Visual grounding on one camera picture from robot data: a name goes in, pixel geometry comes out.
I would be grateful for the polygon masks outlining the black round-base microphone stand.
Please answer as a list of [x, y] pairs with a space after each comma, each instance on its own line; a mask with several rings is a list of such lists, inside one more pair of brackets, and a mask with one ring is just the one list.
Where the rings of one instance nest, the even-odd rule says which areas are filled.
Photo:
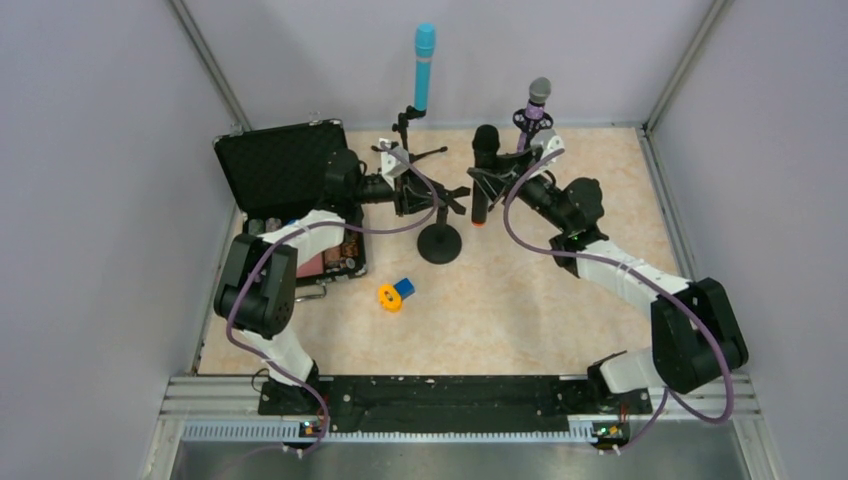
[[425, 227], [417, 237], [420, 256], [431, 264], [448, 264], [454, 261], [462, 250], [460, 233], [447, 221], [449, 210], [437, 208], [436, 222]]

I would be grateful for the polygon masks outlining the black orange-tipped microphone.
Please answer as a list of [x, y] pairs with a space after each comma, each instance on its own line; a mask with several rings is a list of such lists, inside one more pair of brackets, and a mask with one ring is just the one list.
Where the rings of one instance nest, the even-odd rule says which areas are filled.
[[469, 170], [469, 175], [474, 180], [471, 222], [477, 227], [482, 227], [487, 221], [491, 204], [487, 175], [492, 172], [492, 162], [496, 160], [499, 149], [498, 129], [490, 124], [479, 126], [472, 140], [474, 163]]

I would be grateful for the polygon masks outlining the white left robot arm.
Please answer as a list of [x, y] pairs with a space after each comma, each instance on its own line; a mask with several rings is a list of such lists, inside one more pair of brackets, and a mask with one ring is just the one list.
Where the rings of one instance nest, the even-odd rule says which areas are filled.
[[226, 321], [227, 339], [267, 365], [268, 379], [260, 391], [263, 415], [309, 415], [328, 409], [318, 391], [317, 363], [289, 326], [298, 269], [341, 246], [351, 234], [368, 234], [361, 224], [365, 204], [392, 203], [399, 216], [466, 211], [459, 201], [470, 196], [470, 188], [445, 188], [422, 174], [400, 147], [384, 143], [379, 150], [384, 163], [374, 174], [367, 173], [348, 148], [330, 153], [312, 210], [275, 231], [241, 233], [230, 245], [214, 311]]

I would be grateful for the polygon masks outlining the teal blue microphone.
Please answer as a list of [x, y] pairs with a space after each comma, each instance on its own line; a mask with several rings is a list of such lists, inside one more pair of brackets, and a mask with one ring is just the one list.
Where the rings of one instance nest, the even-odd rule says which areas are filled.
[[413, 99], [413, 108], [418, 111], [426, 111], [428, 109], [431, 66], [435, 47], [435, 26], [431, 23], [419, 24], [414, 37], [416, 65]]

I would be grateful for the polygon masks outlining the purple glitter microphone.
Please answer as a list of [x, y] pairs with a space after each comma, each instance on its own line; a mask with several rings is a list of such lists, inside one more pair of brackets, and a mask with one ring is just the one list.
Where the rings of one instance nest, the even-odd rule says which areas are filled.
[[520, 131], [516, 144], [517, 152], [525, 151], [537, 133], [553, 126], [552, 117], [545, 111], [551, 92], [551, 81], [547, 77], [534, 79], [528, 87], [525, 107], [513, 113], [513, 125]]

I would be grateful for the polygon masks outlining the black tripod microphone stand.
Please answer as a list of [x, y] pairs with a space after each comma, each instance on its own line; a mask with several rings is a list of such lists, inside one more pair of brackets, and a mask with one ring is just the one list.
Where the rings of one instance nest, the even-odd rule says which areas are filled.
[[409, 145], [409, 127], [410, 122], [413, 120], [419, 120], [426, 116], [425, 110], [416, 109], [413, 105], [409, 105], [405, 108], [404, 111], [399, 112], [397, 115], [397, 120], [392, 124], [392, 131], [397, 133], [400, 138], [400, 142], [392, 141], [390, 143], [391, 147], [394, 146], [402, 146], [403, 149], [409, 154], [409, 160], [412, 164], [420, 161], [423, 158], [429, 157], [435, 154], [446, 153], [449, 150], [448, 146], [441, 146], [436, 149], [424, 151], [422, 153], [413, 153], [410, 149]]

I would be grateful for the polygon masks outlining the black shock-mount tripod stand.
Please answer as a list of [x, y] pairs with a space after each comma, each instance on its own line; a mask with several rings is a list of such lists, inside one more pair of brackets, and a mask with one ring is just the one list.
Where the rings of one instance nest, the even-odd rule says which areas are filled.
[[554, 120], [543, 107], [526, 106], [512, 115], [513, 124], [520, 130], [516, 151], [522, 152], [529, 146], [531, 139], [543, 129], [553, 127]]

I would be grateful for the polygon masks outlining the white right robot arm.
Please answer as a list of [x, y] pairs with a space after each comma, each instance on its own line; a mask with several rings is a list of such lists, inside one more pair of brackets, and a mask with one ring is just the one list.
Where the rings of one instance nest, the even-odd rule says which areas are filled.
[[543, 174], [563, 151], [533, 147], [501, 155], [495, 147], [475, 148], [468, 170], [475, 187], [472, 213], [478, 216], [498, 201], [505, 208], [524, 202], [559, 232], [544, 254], [648, 318], [649, 347], [614, 353], [588, 368], [597, 394], [660, 387], [686, 394], [744, 366], [749, 351], [724, 286], [663, 272], [615, 244], [598, 226], [604, 214], [598, 180], [578, 177], [559, 187]]

